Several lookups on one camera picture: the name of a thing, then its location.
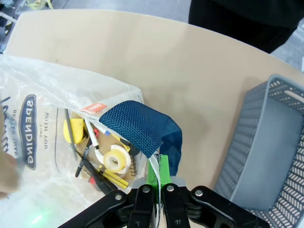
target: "yellow handle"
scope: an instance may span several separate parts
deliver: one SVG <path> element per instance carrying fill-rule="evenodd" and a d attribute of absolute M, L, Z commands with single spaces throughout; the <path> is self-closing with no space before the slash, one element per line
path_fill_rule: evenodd
<path fill-rule="evenodd" d="M 103 176 L 123 189 L 126 189 L 129 186 L 129 182 L 109 170 L 104 170 Z"/>
<path fill-rule="evenodd" d="M 109 174 L 107 174 L 107 173 L 104 172 L 104 173 L 103 173 L 103 176 L 104 176 L 105 178 L 107 178 L 109 181 L 113 182 L 114 184 L 117 184 L 119 187 L 121 187 L 121 188 L 123 188 L 123 189 L 126 189 L 126 188 L 127 188 L 126 185 L 124 185 L 123 183 L 121 183 L 119 180 L 117 180 L 117 179 L 111 177 Z"/>
<path fill-rule="evenodd" d="M 105 174 L 109 175 L 110 177 L 114 178 L 115 180 L 119 181 L 120 183 L 122 183 L 125 186 L 129 186 L 129 182 L 127 182 L 126 180 L 122 179 L 121 177 L 117 176 L 115 173 L 112 173 L 109 170 L 105 170 L 104 171 L 104 176 Z"/>

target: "roll of tape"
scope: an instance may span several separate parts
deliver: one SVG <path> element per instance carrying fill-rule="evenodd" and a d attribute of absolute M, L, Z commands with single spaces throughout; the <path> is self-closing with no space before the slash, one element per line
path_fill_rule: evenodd
<path fill-rule="evenodd" d="M 122 146 L 112 145 L 104 156 L 104 166 L 114 173 L 125 174 L 130 165 L 130 155 Z"/>
<path fill-rule="evenodd" d="M 124 153 L 120 150 L 110 150 L 104 156 L 104 166 L 112 171 L 119 172 L 126 167 L 126 159 Z"/>

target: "hand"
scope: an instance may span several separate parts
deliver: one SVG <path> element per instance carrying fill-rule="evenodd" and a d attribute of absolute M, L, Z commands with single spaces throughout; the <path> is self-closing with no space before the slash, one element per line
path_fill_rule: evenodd
<path fill-rule="evenodd" d="M 0 136 L 3 135 L 4 116 L 0 106 Z M 17 162 L 13 156 L 3 151 L 0 144 L 0 199 L 6 198 L 8 194 L 18 188 L 19 175 L 17 173 Z"/>

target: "floor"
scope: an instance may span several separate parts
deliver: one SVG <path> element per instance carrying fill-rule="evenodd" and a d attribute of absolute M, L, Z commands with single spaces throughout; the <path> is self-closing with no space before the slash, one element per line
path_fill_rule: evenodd
<path fill-rule="evenodd" d="M 3 11 L 14 18 L 28 7 L 21 7 L 24 0 L 14 0 L 12 7 Z M 52 0 L 55 9 L 103 9 L 119 10 L 141 14 L 148 14 L 157 17 L 188 21 L 188 13 L 191 0 Z M 4 35 L 4 29 L 0 28 L 0 51 L 3 51 L 9 40 L 9 35 Z M 290 39 L 280 48 L 272 53 L 278 59 L 292 65 L 304 72 L 304 19 L 300 22 L 298 29 Z"/>

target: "white cable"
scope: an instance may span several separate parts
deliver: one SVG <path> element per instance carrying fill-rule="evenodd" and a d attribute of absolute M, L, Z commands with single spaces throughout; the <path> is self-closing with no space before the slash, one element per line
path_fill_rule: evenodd
<path fill-rule="evenodd" d="M 100 163 L 103 164 L 104 163 L 104 155 L 102 153 L 100 153 L 100 151 L 99 151 L 99 143 L 98 143 L 98 140 L 95 136 L 94 129 L 93 129 L 90 121 L 86 118 L 85 118 L 85 124 L 86 124 L 86 127 L 87 127 L 87 131 L 89 132 L 92 144 L 94 146 L 95 155 L 96 155 L 97 159 L 100 161 Z"/>

